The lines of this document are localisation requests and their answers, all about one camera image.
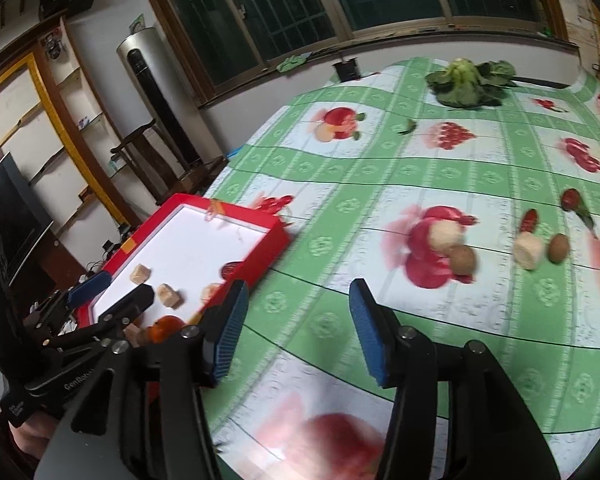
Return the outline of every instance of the black screen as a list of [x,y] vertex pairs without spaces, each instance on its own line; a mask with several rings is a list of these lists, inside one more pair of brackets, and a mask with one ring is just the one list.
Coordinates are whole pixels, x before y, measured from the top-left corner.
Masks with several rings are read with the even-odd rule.
[[0,234],[12,278],[46,225],[41,225],[21,196],[7,166],[0,164]]

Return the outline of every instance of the human hand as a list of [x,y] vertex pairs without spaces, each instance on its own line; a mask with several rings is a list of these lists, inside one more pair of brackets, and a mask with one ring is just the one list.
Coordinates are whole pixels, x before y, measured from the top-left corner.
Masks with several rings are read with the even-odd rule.
[[58,421],[44,412],[35,412],[19,428],[14,428],[9,423],[16,446],[23,453],[31,455],[38,460],[42,458],[49,441],[54,436]]

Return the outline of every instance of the blue gripper pad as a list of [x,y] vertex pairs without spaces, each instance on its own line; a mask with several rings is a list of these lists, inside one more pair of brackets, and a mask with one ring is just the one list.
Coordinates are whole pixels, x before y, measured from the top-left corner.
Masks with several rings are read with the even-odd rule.
[[385,388],[389,382],[388,359],[393,346],[393,336],[375,302],[365,280],[358,278],[349,285],[349,310],[358,332],[366,369],[378,386]]
[[234,358],[235,347],[242,331],[244,318],[247,316],[249,306],[249,287],[243,281],[232,284],[221,308],[230,309],[219,337],[216,339],[214,353],[214,367],[212,371],[216,382],[229,373],[229,366]]
[[111,285],[111,274],[106,270],[91,276],[86,282],[72,288],[66,298],[66,306],[69,310],[77,308],[91,301]]

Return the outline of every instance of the window frame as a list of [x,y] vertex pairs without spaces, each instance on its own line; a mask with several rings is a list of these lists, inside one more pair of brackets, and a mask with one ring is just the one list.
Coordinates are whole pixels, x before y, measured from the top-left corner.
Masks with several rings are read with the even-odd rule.
[[547,5],[547,2],[554,0],[532,0],[538,21],[528,22],[526,20],[517,20],[512,18],[495,18],[490,16],[454,16],[452,14],[449,0],[439,0],[442,7],[443,16],[436,18],[426,18],[420,20],[408,20],[405,22],[387,23],[375,27],[354,30],[339,0],[319,0],[324,7],[327,18],[331,22],[334,30],[332,38],[313,43],[291,52],[288,52],[277,58],[263,59],[256,43],[248,29],[247,24],[242,18],[240,10],[234,3],[234,0],[225,0],[234,16],[238,28],[243,33],[247,44],[249,45],[257,65],[245,72],[242,72],[233,78],[221,84],[215,85],[211,81],[202,60],[196,53],[196,49],[185,32],[184,26],[176,12],[171,0],[149,0],[156,12],[158,22],[162,25],[167,39],[174,49],[176,57],[183,65],[187,78],[191,82],[199,105],[204,105],[221,94],[233,91],[254,79],[276,70],[277,65],[289,56],[298,56],[307,52],[316,52],[327,48],[346,48],[352,44],[360,45],[371,43],[386,38],[399,38],[410,34],[421,32],[449,32],[458,30],[460,32],[486,31],[486,32],[520,32],[523,34],[535,34],[541,32],[545,25],[554,30],[557,39],[567,40],[566,26],[564,17],[556,15],[555,6]]

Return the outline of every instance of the green cabbage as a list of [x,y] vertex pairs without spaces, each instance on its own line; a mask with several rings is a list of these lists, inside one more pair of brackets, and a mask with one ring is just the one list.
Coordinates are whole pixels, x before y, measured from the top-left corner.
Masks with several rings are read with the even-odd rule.
[[518,86],[511,79],[516,69],[508,61],[488,61],[474,65],[468,59],[456,59],[445,70],[426,77],[427,84],[440,104],[453,108],[500,106],[504,87]]

